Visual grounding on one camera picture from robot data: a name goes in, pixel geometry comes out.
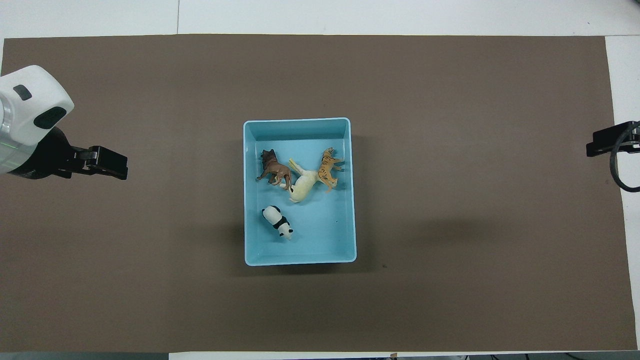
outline black cable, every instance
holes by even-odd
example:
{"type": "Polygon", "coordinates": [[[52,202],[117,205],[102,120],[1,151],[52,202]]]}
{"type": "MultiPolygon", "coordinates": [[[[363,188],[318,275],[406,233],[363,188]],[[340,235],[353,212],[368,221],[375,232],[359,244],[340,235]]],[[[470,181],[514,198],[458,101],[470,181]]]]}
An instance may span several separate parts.
{"type": "Polygon", "coordinates": [[[616,184],[618,184],[618,186],[620,186],[622,190],[625,190],[626,192],[630,192],[630,193],[640,192],[640,186],[631,188],[627,186],[625,183],[623,183],[622,180],[620,180],[620,176],[618,175],[618,164],[616,163],[616,157],[617,157],[618,151],[620,150],[620,145],[622,145],[622,141],[624,141],[624,139],[626,139],[627,136],[631,135],[631,133],[639,127],[640,127],[640,121],[636,122],[635,124],[629,125],[629,127],[626,130],[624,130],[616,140],[615,145],[613,145],[613,148],[611,149],[611,156],[609,157],[609,170],[611,171],[611,177],[613,177],[613,181],[615,181],[616,184]]]}
{"type": "Polygon", "coordinates": [[[568,352],[565,352],[564,354],[567,355],[568,357],[572,358],[572,359],[575,359],[575,360],[586,360],[586,359],[583,359],[581,357],[573,356],[573,355],[569,354],[568,352]]]}

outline black band on panda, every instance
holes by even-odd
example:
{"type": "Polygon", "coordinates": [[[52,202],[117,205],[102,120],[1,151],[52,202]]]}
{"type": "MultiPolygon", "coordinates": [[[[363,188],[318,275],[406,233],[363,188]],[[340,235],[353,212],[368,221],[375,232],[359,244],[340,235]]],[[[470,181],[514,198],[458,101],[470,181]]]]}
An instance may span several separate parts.
{"type": "Polygon", "coordinates": [[[274,229],[278,229],[284,223],[288,224],[289,222],[287,221],[287,218],[282,217],[282,218],[280,218],[280,221],[278,221],[277,223],[273,224],[273,228],[274,229]]]}

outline tiger figurine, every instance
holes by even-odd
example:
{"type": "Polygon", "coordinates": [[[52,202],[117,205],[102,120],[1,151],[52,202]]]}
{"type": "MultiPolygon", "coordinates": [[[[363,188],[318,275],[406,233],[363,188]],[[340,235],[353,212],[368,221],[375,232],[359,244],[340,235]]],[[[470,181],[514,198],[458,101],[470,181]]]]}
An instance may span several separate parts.
{"type": "Polygon", "coordinates": [[[323,152],[322,161],[320,162],[320,169],[318,169],[318,178],[323,182],[323,184],[329,186],[329,190],[326,191],[327,193],[338,185],[338,179],[331,176],[331,170],[342,170],[342,167],[337,167],[334,164],[342,163],[344,161],[334,158],[332,154],[333,147],[330,147],[323,152]]]}

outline brown animal figurine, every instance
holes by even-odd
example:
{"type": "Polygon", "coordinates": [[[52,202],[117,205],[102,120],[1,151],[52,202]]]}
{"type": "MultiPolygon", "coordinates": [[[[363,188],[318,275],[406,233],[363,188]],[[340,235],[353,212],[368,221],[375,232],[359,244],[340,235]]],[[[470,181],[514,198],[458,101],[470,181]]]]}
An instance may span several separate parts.
{"type": "Polygon", "coordinates": [[[291,189],[291,170],[278,162],[278,158],[276,158],[276,153],[273,149],[267,151],[262,151],[262,175],[260,175],[257,179],[260,180],[263,177],[267,176],[267,174],[271,174],[271,179],[269,179],[269,184],[278,186],[282,179],[285,180],[287,186],[285,190],[289,191],[291,189]]]}
{"type": "Polygon", "coordinates": [[[323,182],[326,186],[329,186],[329,190],[326,192],[330,192],[331,189],[335,188],[338,185],[338,179],[335,179],[331,176],[331,169],[342,170],[341,167],[337,167],[335,163],[342,163],[344,160],[336,159],[332,156],[333,147],[325,150],[322,154],[322,161],[320,162],[320,169],[318,170],[318,178],[323,182]]]}

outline white animal figurine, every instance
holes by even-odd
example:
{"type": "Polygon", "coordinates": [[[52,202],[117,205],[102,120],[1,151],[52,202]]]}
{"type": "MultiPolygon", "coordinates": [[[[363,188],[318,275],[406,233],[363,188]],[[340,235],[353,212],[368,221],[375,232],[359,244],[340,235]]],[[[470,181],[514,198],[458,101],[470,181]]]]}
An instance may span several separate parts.
{"type": "Polygon", "coordinates": [[[262,216],[267,219],[269,224],[276,229],[280,236],[284,236],[287,240],[291,240],[291,233],[293,233],[293,229],[291,229],[291,225],[287,218],[282,216],[280,209],[277,206],[271,205],[262,209],[262,216]]]}
{"type": "MultiPolygon", "coordinates": [[[[301,202],[309,195],[311,188],[316,181],[320,181],[320,178],[317,171],[305,170],[296,164],[293,159],[289,159],[289,166],[300,175],[296,183],[289,188],[289,200],[301,202]]],[[[287,185],[280,183],[280,187],[286,189],[287,185]]]]}

